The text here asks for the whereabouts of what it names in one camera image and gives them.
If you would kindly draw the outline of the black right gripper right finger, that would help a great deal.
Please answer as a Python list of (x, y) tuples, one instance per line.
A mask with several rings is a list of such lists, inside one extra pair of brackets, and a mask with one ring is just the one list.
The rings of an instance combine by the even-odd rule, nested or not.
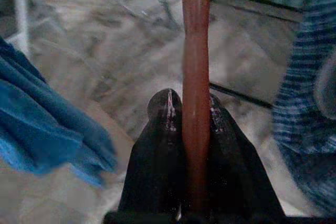
[(210, 96), (208, 182), (211, 205), (221, 214), (283, 216), (252, 143), (215, 95)]

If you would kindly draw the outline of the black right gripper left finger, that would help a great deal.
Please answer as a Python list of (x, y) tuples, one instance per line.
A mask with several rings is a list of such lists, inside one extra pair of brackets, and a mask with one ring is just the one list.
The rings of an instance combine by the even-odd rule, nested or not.
[(148, 123), (135, 142), (119, 211), (177, 213), (184, 196), (182, 103), (172, 89), (150, 100)]

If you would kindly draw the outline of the pink plastic clothes hanger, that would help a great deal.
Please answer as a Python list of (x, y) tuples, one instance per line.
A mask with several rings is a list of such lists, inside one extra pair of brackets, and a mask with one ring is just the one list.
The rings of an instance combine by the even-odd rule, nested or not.
[(187, 207), (207, 207), (210, 139), (208, 27), (210, 0), (182, 0), (184, 18), (182, 139), (187, 161)]

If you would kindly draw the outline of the blue t-shirt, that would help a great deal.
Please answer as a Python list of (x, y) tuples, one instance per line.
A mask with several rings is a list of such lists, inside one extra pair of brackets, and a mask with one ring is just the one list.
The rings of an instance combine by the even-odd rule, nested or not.
[(0, 37), (0, 157), (36, 175), (69, 163), (74, 173), (102, 186), (117, 154), (109, 133), (53, 90), (26, 56)]

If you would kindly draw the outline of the black metal drying rack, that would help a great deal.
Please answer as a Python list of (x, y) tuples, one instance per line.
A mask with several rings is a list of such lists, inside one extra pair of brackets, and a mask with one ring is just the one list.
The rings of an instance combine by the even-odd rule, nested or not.
[(211, 12), (223, 29), (226, 77), (213, 74), (211, 89), (271, 109), (302, 14), (252, 0), (214, 0)]

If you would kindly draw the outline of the blue plaid shirt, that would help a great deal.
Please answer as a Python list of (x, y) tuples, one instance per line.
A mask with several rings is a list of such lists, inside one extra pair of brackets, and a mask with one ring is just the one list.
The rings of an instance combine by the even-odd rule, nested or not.
[(336, 216), (336, 120), (313, 96), (318, 71), (336, 46), (336, 0), (312, 0), (272, 110), (274, 138), (300, 190)]

